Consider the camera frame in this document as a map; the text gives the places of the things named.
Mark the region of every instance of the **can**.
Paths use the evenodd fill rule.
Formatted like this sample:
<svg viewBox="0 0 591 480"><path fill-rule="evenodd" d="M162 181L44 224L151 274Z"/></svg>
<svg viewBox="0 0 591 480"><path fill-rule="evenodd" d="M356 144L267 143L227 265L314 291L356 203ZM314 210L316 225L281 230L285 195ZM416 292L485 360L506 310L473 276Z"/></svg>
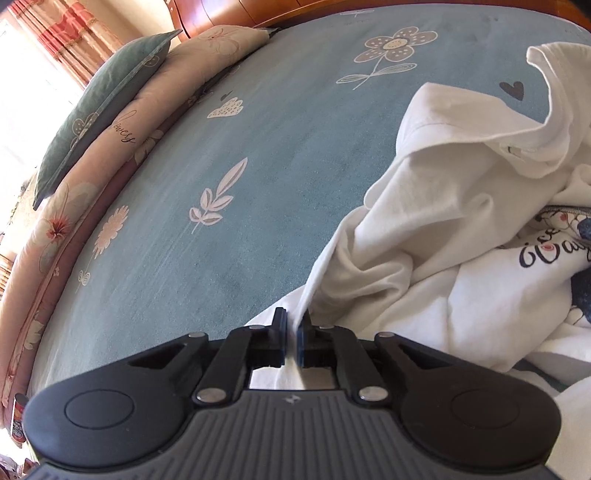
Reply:
<svg viewBox="0 0 591 480"><path fill-rule="evenodd" d="M22 448L22 444L27 441L25 433L22 429L22 412L25 410L25 405L29 399L22 393L14 395L14 404L12 406L12 423L10 427L10 435L18 447Z"/></svg>

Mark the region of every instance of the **gray ribbed panel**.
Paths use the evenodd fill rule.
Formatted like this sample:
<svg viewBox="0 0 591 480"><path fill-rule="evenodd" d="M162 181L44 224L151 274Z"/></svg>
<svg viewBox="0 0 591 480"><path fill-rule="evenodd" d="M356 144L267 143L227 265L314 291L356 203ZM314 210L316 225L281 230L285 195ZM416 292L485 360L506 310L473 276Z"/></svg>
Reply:
<svg viewBox="0 0 591 480"><path fill-rule="evenodd" d="M286 399L296 395L291 404ZM31 480L556 480L542 467L492 477L453 471L416 450L384 411L341 391L245 391L201 411L160 456L112 473L43 466Z"/></svg>

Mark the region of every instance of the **pink floral blanket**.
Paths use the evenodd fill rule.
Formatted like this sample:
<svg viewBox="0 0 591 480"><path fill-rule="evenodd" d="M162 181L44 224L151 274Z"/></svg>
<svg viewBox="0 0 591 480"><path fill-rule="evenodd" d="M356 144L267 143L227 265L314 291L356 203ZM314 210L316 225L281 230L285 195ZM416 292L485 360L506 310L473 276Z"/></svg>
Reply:
<svg viewBox="0 0 591 480"><path fill-rule="evenodd" d="M43 330L95 226L156 142L195 103L195 92L268 39L265 30L220 25L172 50L48 199L0 302L0 427L10 425L14 395L27 391ZM136 143L121 141L121 127ZM102 245L117 235L115 224Z"/></svg>

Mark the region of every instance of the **window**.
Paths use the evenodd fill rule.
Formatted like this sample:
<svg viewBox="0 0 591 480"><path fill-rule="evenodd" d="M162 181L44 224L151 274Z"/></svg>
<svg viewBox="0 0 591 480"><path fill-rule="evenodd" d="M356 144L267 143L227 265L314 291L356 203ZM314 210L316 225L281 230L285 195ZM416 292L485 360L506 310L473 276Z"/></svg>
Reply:
<svg viewBox="0 0 591 480"><path fill-rule="evenodd" d="M80 86L17 25L0 17L0 232L21 186L82 95Z"/></svg>

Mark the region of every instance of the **logo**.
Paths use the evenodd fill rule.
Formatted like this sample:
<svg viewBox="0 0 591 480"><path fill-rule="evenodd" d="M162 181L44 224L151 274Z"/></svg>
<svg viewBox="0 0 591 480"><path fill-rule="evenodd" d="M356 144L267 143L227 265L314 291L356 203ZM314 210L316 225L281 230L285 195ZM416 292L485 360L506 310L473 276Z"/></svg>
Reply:
<svg viewBox="0 0 591 480"><path fill-rule="evenodd" d="M284 398L283 400L285 400L290 405L295 405L301 400L301 398L297 395L291 395L289 397Z"/></svg>

